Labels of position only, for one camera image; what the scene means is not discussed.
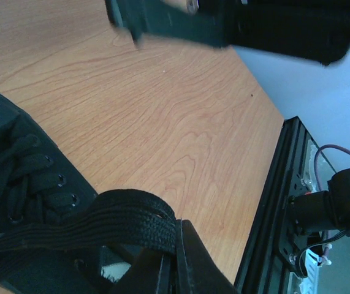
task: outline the shoe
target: shoe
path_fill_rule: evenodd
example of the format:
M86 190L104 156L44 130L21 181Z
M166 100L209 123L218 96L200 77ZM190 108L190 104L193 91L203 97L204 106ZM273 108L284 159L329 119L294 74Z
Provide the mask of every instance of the shoe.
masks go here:
M0 234L30 223L59 224L87 209L96 196L32 117L0 95ZM45 268L58 258L59 252L39 251L21 260L20 268L35 260ZM0 267L17 256L0 253ZM10 275L0 268L0 282L7 284Z
M0 95L0 284L23 294L104 293L114 280L103 269L132 262L141 247L175 252L172 209L137 190L97 197L32 117Z

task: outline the wood grain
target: wood grain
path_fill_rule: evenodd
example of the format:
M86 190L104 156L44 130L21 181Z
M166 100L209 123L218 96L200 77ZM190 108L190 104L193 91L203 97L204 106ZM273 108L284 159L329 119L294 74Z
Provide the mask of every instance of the wood grain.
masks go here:
M98 192L147 190L190 219L234 281L283 119L233 50L137 50L100 0L0 1L0 92Z

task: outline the cable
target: cable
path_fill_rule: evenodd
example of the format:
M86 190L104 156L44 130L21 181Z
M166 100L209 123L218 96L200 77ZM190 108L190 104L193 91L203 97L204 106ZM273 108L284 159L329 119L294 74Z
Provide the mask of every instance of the cable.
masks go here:
M306 248L302 249L297 255L296 255L296 260L295 260L295 267L301 272L302 274L302 277L307 277L307 273L304 273L303 272L303 269L301 267L301 262L302 262L302 256L304 255L304 253L312 248L312 247L315 247L315 246L320 246L320 245L324 245L324 244L328 244L328 243L333 243L334 241L338 240L338 239L341 239L342 237L344 237L346 234L346 231L343 230L339 233L337 233L336 235L334 235L333 237L329 238L329 239L326 239L326 240L323 240L321 242L318 242L318 243L314 243L312 245L309 245L307 246Z
M315 154L315 157L314 157L314 172L315 172L315 178L316 178L316 185L317 185L317 188L318 188L319 191L322 190L322 189L321 189L321 179L319 177L318 158L322 154L322 151L327 149L327 148L337 149L337 150L340 150L340 151L350 155L350 150L349 149L346 149L345 147L342 147L340 145L334 145L334 144L324 145L324 146L320 147L318 149L318 151L316 151L316 154ZM325 231L324 235L325 235L326 239L330 238L330 232L329 231ZM329 251L330 251L330 249L328 247L326 247L323 250L323 255L322 256L325 257L325 258L328 258Z
M318 157L321 155L322 151L327 149L327 148L337 149L337 150L340 150L340 151L350 155L349 149L346 149L345 147L342 147L339 145L334 145L334 144L324 145L324 146L320 147L318 151L316 151L316 154L314 157L314 171L315 171L316 184L317 184L319 191L321 190L321 179L319 178Z

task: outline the black shoelace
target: black shoelace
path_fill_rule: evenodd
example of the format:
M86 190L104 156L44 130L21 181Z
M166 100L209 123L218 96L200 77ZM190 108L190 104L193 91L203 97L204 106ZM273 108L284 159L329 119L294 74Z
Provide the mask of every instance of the black shoelace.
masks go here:
M74 194L42 193L64 185L65 177L37 173L53 164L48 156L30 152L39 144L36 136L25 135L0 153L0 201L7 201L7 217L16 225L0 233L0 252L9 252L0 261L0 282L45 249L66 251L121 243L175 253L174 213L148 192L109 191L79 217L63 219L57 209L75 205L78 199ZM26 216L34 222L21 223Z

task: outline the white wall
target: white wall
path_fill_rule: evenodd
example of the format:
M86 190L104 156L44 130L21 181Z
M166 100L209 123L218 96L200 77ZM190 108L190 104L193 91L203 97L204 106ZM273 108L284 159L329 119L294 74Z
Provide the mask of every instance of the white wall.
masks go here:
M350 52L323 67L256 50L237 51L285 118L299 116L319 146L350 149ZM339 151L326 151L326 156L337 170L350 167L350 157Z

